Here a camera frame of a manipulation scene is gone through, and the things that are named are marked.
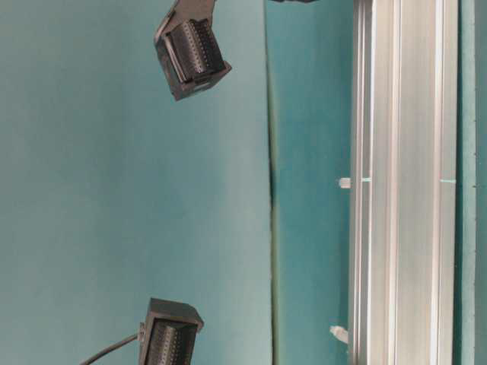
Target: teal background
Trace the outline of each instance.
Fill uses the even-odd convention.
[[[218,2],[234,70],[179,103],[152,46],[171,5],[2,0],[1,363],[79,363],[151,296],[200,311],[194,364],[271,363],[263,3]]]
[[[274,354],[345,364],[353,1],[266,2],[272,133]]]
[[[454,364],[475,361],[476,0],[460,1]]]
[[[487,363],[487,3],[476,1],[476,364]]]

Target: white plastic clip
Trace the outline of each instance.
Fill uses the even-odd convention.
[[[338,181],[338,185],[340,186],[341,189],[350,189],[352,187],[352,181],[350,180],[349,177],[342,177]]]
[[[331,334],[333,336],[335,336],[335,338],[338,341],[341,341],[344,344],[348,344],[348,342],[349,342],[349,332],[346,329],[344,329],[343,327],[340,327],[339,325],[332,325],[329,328],[329,331],[331,332]]]

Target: black cable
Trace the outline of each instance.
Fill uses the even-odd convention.
[[[122,346],[125,346],[126,344],[129,344],[130,342],[135,341],[136,339],[137,339],[137,334],[127,337],[121,340],[120,342],[117,342],[116,344],[112,344],[108,348],[105,348],[104,350],[100,351],[98,354],[93,355],[88,360],[82,362],[80,365],[89,365],[90,363],[94,363],[96,360],[100,359],[106,354],[116,350],[117,348],[121,348]]]

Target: wire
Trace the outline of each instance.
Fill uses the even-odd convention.
[[[116,344],[112,344],[108,348],[105,348],[104,350],[100,351],[98,354],[93,355],[92,357],[90,357],[88,360],[84,361],[80,365],[89,365],[90,363],[94,363],[96,360],[100,359],[106,354],[109,354],[110,352],[116,350],[117,348],[121,348],[122,346],[125,346],[126,344],[129,344],[130,342],[135,341],[136,339],[137,339],[137,334],[127,337],[121,340],[120,342],[117,342]]]

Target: teal wall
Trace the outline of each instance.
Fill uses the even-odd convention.
[[[218,2],[234,70],[179,103],[152,46],[171,4],[2,0],[1,363],[79,363],[150,296],[200,311],[194,364],[271,363],[263,3]]]
[[[487,3],[476,1],[477,260],[476,365],[487,363]]]
[[[475,2],[460,1],[454,364],[475,360],[476,68]]]
[[[272,132],[275,356],[345,364],[352,0],[266,2]]]

